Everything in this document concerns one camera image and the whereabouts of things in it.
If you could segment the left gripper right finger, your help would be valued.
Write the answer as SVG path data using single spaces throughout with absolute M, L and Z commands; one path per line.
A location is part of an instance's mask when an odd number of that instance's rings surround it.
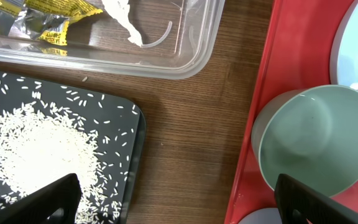
M 287 174 L 274 190 L 283 224 L 358 224 L 358 213 L 335 202 Z

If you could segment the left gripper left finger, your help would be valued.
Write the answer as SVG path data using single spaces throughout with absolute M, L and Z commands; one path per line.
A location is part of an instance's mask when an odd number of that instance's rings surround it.
M 76 174 L 68 174 L 0 210 L 0 224 L 74 223 L 81 199 Z

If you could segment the light blue bowl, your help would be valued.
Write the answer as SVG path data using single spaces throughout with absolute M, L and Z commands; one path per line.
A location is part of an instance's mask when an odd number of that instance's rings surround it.
M 246 215 L 238 224 L 282 224 L 277 208 L 263 208 Z

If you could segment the green bowl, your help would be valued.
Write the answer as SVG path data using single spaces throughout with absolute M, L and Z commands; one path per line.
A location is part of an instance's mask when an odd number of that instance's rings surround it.
M 252 126 L 265 183 L 287 174 L 327 197 L 358 181 L 358 91 L 342 85 L 292 90 L 270 100 Z

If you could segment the yellow snack wrapper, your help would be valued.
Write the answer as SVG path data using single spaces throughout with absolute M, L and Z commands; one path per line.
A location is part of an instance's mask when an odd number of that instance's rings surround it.
M 15 27 L 32 40 L 66 46 L 69 25 L 102 11 L 85 0 L 0 0 L 0 35 Z

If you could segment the white napkin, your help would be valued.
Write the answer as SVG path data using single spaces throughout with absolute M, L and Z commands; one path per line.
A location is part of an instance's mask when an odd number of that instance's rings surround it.
M 102 0 L 102 4 L 105 11 L 129 32 L 128 41 L 142 47 L 142 36 L 129 20 L 129 0 Z

